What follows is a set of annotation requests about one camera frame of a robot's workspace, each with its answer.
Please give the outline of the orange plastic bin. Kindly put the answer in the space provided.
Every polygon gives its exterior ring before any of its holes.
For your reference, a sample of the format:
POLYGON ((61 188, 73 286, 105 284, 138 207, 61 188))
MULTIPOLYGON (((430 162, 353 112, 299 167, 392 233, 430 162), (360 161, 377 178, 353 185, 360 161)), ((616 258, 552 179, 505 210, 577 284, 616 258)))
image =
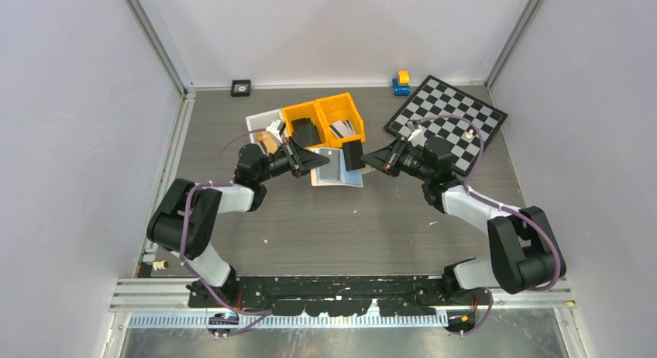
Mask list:
POLYGON ((317 101, 283 107, 282 114, 289 135, 303 147, 329 145, 328 122, 317 101))
POLYGON ((323 115, 327 146, 341 148, 343 143, 355 140, 366 142, 364 121, 349 92, 319 98, 315 102, 323 115))

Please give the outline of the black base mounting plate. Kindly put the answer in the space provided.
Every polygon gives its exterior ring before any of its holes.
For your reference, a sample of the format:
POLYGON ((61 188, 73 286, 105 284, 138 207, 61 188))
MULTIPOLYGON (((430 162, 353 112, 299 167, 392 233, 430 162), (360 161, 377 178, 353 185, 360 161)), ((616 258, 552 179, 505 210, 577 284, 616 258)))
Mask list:
POLYGON ((456 306, 482 312, 490 303, 484 289, 459 291, 439 277, 300 276, 234 277, 222 287, 200 281, 187 286, 192 308, 228 304, 245 312, 269 311, 274 316, 361 316, 377 309, 382 316, 430 315, 437 307, 456 306))

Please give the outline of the beige leather card holder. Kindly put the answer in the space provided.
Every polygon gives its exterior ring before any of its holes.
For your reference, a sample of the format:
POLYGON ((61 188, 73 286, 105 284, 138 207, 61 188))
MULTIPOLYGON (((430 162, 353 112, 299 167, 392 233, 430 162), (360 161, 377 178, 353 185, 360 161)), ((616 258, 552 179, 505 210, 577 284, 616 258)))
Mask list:
POLYGON ((329 159, 328 164, 311 170, 311 185, 313 187, 363 187, 363 172, 365 169, 347 170, 346 158, 342 149, 318 147, 311 148, 310 151, 329 159))

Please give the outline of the right orange plastic bin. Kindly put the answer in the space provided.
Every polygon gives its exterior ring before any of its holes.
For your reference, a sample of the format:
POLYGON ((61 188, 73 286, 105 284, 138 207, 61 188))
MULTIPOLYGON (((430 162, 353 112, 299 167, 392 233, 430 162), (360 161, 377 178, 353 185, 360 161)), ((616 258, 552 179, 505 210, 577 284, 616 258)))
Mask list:
POLYGON ((366 142, 364 121, 349 92, 319 98, 315 102, 323 115, 327 146, 341 148, 343 143, 355 140, 366 142))

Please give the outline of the middle orange plastic bin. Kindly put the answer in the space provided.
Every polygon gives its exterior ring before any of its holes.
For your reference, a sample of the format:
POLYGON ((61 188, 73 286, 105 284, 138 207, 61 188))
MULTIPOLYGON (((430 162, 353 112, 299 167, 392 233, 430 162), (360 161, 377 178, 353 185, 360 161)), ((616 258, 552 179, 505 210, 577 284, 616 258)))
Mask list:
POLYGON ((303 147, 329 145, 328 122, 317 101, 283 107, 282 114, 289 135, 303 147))

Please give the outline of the black white chessboard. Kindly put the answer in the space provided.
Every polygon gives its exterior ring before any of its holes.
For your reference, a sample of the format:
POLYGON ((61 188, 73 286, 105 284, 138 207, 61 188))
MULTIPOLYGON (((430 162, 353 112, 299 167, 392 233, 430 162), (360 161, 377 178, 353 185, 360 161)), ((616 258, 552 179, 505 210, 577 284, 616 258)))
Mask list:
POLYGON ((490 145, 507 119, 506 112, 429 75, 385 123, 384 130, 394 136, 408 137, 408 121, 420 121, 432 115, 437 118, 422 124, 425 138, 436 136, 449 141, 456 156, 454 168, 463 176, 470 174, 480 149, 490 145), (474 137, 467 139, 470 129, 474 137))

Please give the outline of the small black square box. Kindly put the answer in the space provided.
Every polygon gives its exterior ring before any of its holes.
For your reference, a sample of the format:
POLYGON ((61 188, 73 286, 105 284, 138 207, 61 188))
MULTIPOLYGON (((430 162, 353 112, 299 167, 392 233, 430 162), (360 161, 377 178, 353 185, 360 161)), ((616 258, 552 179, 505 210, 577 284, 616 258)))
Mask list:
POLYGON ((252 87, 250 79, 236 79, 231 83, 230 95, 234 98, 249 97, 252 87))

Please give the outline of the black cards in orange bin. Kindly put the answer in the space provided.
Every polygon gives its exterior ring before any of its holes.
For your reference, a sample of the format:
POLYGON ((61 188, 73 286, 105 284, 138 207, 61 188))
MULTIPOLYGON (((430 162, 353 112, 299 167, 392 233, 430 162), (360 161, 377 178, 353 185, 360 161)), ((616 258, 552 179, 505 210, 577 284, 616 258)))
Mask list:
POLYGON ((292 137, 303 147, 314 147, 322 143, 316 125, 309 118, 292 121, 292 137))

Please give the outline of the white plastic bin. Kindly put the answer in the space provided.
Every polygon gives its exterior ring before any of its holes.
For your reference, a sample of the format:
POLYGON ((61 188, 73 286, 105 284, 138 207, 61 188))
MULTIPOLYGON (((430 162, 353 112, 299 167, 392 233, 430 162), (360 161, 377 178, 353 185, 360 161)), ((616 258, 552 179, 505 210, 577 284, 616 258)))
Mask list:
POLYGON ((277 119, 284 119, 281 108, 245 117, 247 130, 253 131, 253 133, 249 134, 251 143, 258 143, 263 136, 265 138, 270 138, 270 134, 267 132, 267 127, 277 119))

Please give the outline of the black credit card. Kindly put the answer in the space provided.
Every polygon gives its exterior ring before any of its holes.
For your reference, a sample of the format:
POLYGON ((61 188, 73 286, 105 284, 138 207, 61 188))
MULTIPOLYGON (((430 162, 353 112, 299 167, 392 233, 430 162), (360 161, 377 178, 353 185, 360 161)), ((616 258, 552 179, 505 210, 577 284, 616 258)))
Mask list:
POLYGON ((363 156, 363 144, 359 139, 344 142, 342 144, 342 151, 347 171, 361 170, 366 166, 361 160, 363 156))

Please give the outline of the gold cards in white bin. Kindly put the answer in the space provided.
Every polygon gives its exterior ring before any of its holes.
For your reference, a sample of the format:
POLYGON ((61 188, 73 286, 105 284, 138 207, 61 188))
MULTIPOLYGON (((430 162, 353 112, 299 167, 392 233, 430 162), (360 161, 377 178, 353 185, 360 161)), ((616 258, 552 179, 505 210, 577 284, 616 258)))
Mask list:
POLYGON ((256 143, 260 146, 261 150, 269 155, 277 151, 279 145, 274 137, 268 132, 259 132, 256 134, 256 143))

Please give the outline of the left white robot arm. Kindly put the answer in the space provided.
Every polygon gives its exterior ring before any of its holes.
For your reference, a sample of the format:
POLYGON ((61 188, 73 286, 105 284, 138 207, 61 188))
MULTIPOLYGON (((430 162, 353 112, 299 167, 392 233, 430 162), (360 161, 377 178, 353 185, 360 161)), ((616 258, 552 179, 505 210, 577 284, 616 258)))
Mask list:
POLYGON ((240 148, 232 182, 195 183, 177 178, 167 189, 146 227, 149 241, 177 256, 199 281, 209 298, 230 306, 238 294, 236 270, 211 244, 218 215, 254 212, 267 194, 265 181, 289 173, 302 177, 329 164, 330 159, 286 139, 273 153, 254 143, 240 148))

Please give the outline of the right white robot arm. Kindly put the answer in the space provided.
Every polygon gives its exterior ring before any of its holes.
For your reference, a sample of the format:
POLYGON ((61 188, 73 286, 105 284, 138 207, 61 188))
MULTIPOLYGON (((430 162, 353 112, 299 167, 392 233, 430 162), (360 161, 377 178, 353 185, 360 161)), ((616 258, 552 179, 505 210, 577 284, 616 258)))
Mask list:
POLYGON ((500 287, 508 294, 545 291, 565 276, 565 260, 545 212, 536 206, 506 205, 466 185, 453 170, 455 156, 447 140, 433 137, 414 146, 398 138, 361 159, 391 177, 405 173, 419 179, 430 206, 487 237, 488 258, 445 267, 442 293, 447 301, 462 304, 473 289, 482 287, 500 287))

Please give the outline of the blue yellow toy car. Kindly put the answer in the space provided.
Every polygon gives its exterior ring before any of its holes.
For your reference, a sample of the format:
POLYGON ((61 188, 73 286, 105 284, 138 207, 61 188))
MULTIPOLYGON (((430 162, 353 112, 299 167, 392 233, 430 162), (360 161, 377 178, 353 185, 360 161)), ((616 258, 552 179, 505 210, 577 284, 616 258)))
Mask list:
POLYGON ((391 79, 394 96, 408 96, 411 93, 410 76, 407 71, 398 71, 391 79))

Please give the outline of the white striped card in bin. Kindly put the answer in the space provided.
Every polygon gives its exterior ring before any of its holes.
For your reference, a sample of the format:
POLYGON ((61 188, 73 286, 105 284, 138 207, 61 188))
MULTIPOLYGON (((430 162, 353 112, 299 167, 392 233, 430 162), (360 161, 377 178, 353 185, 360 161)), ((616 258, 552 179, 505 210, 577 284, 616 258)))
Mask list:
POLYGON ((329 126, 329 129, 336 139, 343 139, 356 135, 356 130, 349 120, 337 120, 329 126))

